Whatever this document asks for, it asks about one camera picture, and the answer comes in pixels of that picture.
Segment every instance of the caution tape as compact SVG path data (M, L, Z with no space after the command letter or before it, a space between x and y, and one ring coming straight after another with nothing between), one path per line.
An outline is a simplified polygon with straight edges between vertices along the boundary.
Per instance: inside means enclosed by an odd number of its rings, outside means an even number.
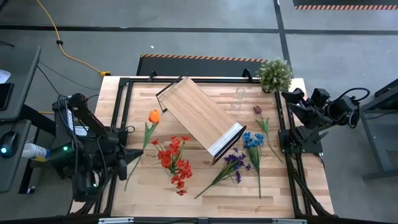
M166 54L142 54L141 57L227 60L227 61L239 61L239 62L264 62L264 61L267 61L265 59L256 59L256 58L212 57L212 56L195 56L195 55L166 55Z
M398 6L387 5L370 5L370 6L330 6L330 5L302 5L294 6L295 9L301 10L397 10Z

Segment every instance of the concrete floor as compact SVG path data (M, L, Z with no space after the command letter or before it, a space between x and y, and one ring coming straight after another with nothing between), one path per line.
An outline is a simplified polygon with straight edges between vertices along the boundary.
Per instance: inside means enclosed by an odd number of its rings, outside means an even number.
M42 0L59 26L182 27L277 29L273 0ZM291 0L280 1L286 29L398 30L398 11L297 11ZM49 25L35 1L13 0L0 12L0 24ZM140 54L283 57L279 34L222 32L61 32L66 51L113 75L134 75ZM52 31L1 30L0 40L18 47L40 45L41 61L92 88L102 78L88 67L65 58ZM332 98L356 86L373 93L397 78L398 40L392 35L287 35L295 77L305 79L309 94L326 88ZM60 93L97 94L44 68ZM50 111L56 95L37 72L27 104ZM96 101L90 101L94 111ZM322 140L326 176L335 213L346 218L398 222L398 177L363 182L376 171L361 124L354 130L334 127ZM63 215L72 196L69 181L50 170L39 177L33 195L2 196L0 219ZM15 206L6 206L13 200Z

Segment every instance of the wooden table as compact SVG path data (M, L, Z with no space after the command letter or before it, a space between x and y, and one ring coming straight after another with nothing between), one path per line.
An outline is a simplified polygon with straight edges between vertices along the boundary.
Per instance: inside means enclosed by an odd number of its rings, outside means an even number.
M95 116L105 126L111 124L116 92L120 77L104 77ZM155 94L167 84L165 83L135 83L132 89L130 109L127 125L133 125L136 132L130 134L126 148L142 148L144 139L144 123L147 121L149 111L160 109ZM230 84L230 83L199 83L202 90L211 96L221 108L227 111L241 125L246 125L246 131L261 133L260 127L254 121L258 115L253 112L253 107L262 108L262 116L269 118L269 137L273 148L284 162L283 164L273 155L268 145L262 148L261 159L261 193L258 196L258 181L255 170L242 170L242 182L234 184L231 180L224 180L217 186L211 187L203 195L194 199L218 174L224 161L211 165L212 156L196 141L187 143L183 158L188 159L192 165L193 177L186 180L188 194L179 196L175 193L175 186L170 183L170 177L161 167L157 159L155 147L148 145L137 169L128 183L118 180L116 184L112 216L131 217L240 217L240 218L270 218L293 217L292 199L290 196L289 181L284 156L280 153L278 130L280 129L277 105L274 94L265 94L258 84ZM231 107L232 97L237 87L244 87L242 106L239 109ZM305 91L301 78L295 78L291 90L300 87ZM120 124L123 107L119 112ZM285 123L289 128L287 116ZM162 115L160 124L152 136L159 138L161 145L170 144L173 135L190 136L190 133L166 112ZM242 150L242 140L236 143L239 153ZM333 213L333 207L326 181L325 171L318 157L304 154L302 156L307 185L324 208ZM134 167L137 160L128 166L128 172ZM301 190L298 190L300 208L304 211Z

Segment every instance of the clear glass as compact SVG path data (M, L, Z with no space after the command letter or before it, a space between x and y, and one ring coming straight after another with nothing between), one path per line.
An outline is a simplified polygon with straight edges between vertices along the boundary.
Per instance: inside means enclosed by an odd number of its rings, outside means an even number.
M244 95L244 88L239 87L236 89L236 93L234 95L234 98L232 99L231 106L233 108L240 108L242 105L242 100L243 100L243 95Z

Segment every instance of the potted plant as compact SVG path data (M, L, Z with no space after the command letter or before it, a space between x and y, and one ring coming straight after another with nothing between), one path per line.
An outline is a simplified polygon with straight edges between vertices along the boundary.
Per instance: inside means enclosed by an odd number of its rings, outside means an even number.
M276 58L261 63L261 67L256 72L260 78L264 93L275 91L287 91L292 82L293 73L287 61Z

